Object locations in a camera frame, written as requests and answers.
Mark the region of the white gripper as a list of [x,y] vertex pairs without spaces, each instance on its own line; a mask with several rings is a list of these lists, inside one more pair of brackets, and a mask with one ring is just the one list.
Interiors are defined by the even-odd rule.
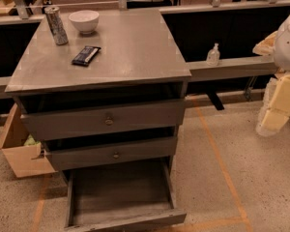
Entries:
[[[261,56],[274,52],[276,31],[258,43],[252,50]],[[278,133],[290,118],[290,72],[279,79],[271,78],[266,86],[263,106],[258,115],[256,132],[262,136]]]

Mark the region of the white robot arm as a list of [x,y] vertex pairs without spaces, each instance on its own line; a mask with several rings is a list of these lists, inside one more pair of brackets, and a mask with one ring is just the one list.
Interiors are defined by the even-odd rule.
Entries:
[[271,136],[278,133],[290,118],[290,15],[277,31],[258,43],[252,52],[272,55],[275,65],[285,71],[279,79],[270,79],[258,115],[257,133]]

